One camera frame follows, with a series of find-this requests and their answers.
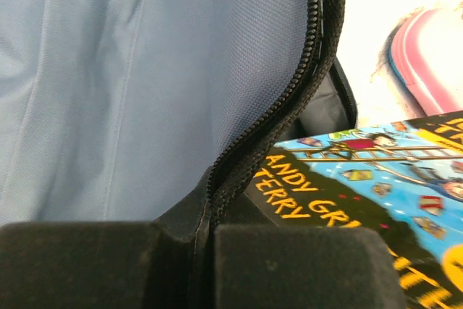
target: cartoon boy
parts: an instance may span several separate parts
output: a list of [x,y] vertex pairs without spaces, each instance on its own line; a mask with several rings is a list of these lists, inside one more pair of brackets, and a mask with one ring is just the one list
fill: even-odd
[[417,178],[414,178],[395,172],[390,168],[380,165],[378,162],[370,162],[370,164],[381,171],[391,173],[396,177],[407,180],[408,182],[429,187],[430,189],[435,190],[439,195],[463,202],[462,178],[449,177],[448,179],[444,179],[434,168],[418,168],[413,164],[403,163],[404,165],[409,166],[413,174],[416,175]]
[[357,151],[365,150],[368,148],[376,148],[380,151],[383,151],[384,153],[399,155],[410,162],[417,161],[415,157],[403,156],[388,149],[394,146],[397,146],[397,143],[395,139],[392,138],[392,136],[387,135],[386,133],[373,133],[362,139],[349,139],[337,142],[331,141],[329,146],[312,153],[331,153],[338,157],[350,160],[354,153]]

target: cartoon ladder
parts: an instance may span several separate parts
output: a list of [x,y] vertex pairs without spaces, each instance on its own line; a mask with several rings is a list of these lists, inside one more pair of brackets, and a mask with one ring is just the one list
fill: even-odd
[[366,148],[353,153],[351,159],[338,157],[332,153],[317,152],[317,148],[298,148],[291,149],[292,153],[303,153],[305,158],[298,157],[303,162],[385,162],[385,161],[404,161],[403,156],[411,156],[421,161],[431,159],[456,159],[463,158],[463,154],[454,155],[447,148],[436,146],[417,146],[417,147],[393,147],[386,148],[395,155],[385,153],[377,148]]

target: blue book cover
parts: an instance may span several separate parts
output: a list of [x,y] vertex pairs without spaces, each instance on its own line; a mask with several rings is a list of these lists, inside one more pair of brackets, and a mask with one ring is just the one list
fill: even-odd
[[463,308],[463,111],[277,143],[247,194],[277,224],[367,227],[408,308]]

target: red shirt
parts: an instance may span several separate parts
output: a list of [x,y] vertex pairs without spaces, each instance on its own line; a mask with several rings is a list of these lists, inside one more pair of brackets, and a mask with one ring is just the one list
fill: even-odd
[[343,143],[355,150],[363,150],[365,148],[375,147],[375,143],[371,139],[351,139],[345,140]]

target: blue fabric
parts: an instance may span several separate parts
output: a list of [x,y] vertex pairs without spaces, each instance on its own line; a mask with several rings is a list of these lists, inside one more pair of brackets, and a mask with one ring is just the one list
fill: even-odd
[[0,224],[154,219],[282,92],[307,0],[1,0]]

